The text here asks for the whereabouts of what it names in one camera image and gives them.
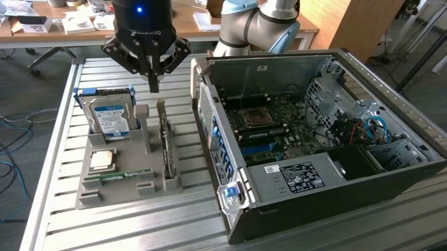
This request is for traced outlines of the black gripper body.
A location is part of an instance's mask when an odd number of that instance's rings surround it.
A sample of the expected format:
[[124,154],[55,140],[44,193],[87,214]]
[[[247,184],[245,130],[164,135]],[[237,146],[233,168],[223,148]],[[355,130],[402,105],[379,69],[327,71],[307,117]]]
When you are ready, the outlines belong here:
[[112,1],[112,7],[115,37],[124,46],[133,51],[131,42],[139,38],[149,62],[155,61],[155,39],[167,40],[165,47],[169,47],[167,52],[172,53],[176,30],[172,23],[171,1]]

